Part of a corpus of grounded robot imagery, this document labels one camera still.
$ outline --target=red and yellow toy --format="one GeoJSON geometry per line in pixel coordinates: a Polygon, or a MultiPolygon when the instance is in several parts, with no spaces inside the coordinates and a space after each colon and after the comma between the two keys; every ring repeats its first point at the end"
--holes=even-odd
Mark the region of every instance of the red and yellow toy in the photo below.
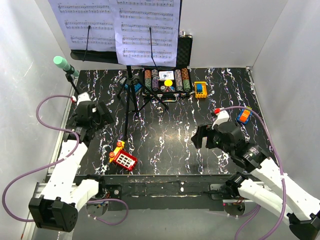
{"type": "Polygon", "coordinates": [[[123,141],[118,141],[115,150],[109,153],[109,161],[110,163],[115,162],[128,171],[132,171],[135,168],[138,159],[125,152],[123,150],[124,147],[125,143],[123,141]]]}

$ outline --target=gray floor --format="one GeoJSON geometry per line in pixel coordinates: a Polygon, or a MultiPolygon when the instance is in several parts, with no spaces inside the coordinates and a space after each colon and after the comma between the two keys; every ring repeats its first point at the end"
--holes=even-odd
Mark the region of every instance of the gray floor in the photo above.
{"type": "MultiPolygon", "coordinates": [[[[103,219],[118,221],[122,212],[107,212],[103,219]]],[[[272,213],[261,209],[254,221],[249,223],[239,235],[239,240],[257,240],[270,230],[277,221],[272,213]]],[[[206,210],[131,210],[120,225],[108,226],[88,218],[85,210],[73,233],[73,240],[232,240],[245,219],[234,219],[206,210]]],[[[32,240],[56,240],[56,231],[36,229],[32,240]]],[[[296,239],[289,227],[282,223],[268,240],[296,239]]],[[[66,240],[61,234],[59,240],[66,240]]]]}

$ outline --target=tripod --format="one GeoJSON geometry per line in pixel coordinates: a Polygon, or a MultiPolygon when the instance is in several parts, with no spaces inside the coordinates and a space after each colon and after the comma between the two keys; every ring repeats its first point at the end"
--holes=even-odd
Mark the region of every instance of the tripod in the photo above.
{"type": "Polygon", "coordinates": [[[140,81],[140,78],[136,75],[132,74],[131,66],[126,66],[126,71],[127,74],[125,76],[124,83],[121,86],[121,89],[119,93],[117,94],[118,99],[120,99],[120,94],[122,90],[125,88],[125,85],[127,83],[128,87],[126,89],[126,111],[125,111],[125,125],[124,125],[124,135],[123,135],[123,140],[127,141],[128,140],[128,120],[129,120],[129,105],[130,105],[130,100],[132,100],[133,105],[134,105],[134,110],[132,112],[138,114],[152,99],[150,97],[145,104],[139,109],[137,99],[136,99],[136,91],[135,91],[135,85],[140,84],[142,86],[142,90],[148,91],[155,99],[157,99],[164,107],[166,110],[169,109],[169,107],[156,95],[155,92],[150,90],[149,88],[146,87],[146,85],[140,81]]]}

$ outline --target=stack of poker chips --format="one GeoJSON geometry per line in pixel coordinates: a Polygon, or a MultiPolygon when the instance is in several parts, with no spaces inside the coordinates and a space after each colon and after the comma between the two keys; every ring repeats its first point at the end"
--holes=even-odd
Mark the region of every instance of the stack of poker chips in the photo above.
{"type": "Polygon", "coordinates": [[[182,84],[182,76],[181,76],[181,71],[179,69],[174,71],[174,77],[175,77],[176,90],[179,92],[183,91],[184,86],[182,84]]]}
{"type": "Polygon", "coordinates": [[[151,71],[144,71],[144,85],[151,90],[151,71]]]}
{"type": "Polygon", "coordinates": [[[182,68],[181,69],[181,75],[182,75],[182,82],[183,82],[183,88],[185,92],[190,92],[190,81],[189,81],[189,74],[188,69],[182,68]]]}
{"type": "Polygon", "coordinates": [[[158,71],[156,69],[153,69],[151,71],[152,75],[152,91],[157,92],[159,90],[158,81],[160,77],[158,76],[158,71]]]}

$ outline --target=black table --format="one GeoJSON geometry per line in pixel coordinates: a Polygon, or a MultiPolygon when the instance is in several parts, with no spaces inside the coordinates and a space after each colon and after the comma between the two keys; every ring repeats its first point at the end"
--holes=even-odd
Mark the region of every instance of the black table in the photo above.
{"type": "MultiPolygon", "coordinates": [[[[109,153],[123,136],[125,123],[125,96],[117,98],[119,81],[125,70],[81,71],[77,86],[81,92],[88,92],[95,102],[104,101],[112,112],[115,123],[106,126],[91,141],[87,154],[81,162],[78,174],[100,175],[215,175],[233,174],[242,171],[219,149],[197,150],[191,137],[200,124],[213,122],[211,112],[215,108],[229,106],[251,107],[260,113],[253,85],[245,68],[193,68],[192,82],[206,81],[208,96],[197,99],[194,94],[169,103],[165,111],[159,103],[152,102],[141,111],[140,116],[129,115],[128,141],[124,150],[138,158],[135,169],[129,173],[114,163],[109,163],[109,153]]],[[[145,99],[137,96],[139,106],[145,99]]],[[[240,110],[230,111],[235,121],[240,110]]],[[[263,149],[270,150],[270,144],[260,122],[251,117],[242,132],[263,149]]]]}

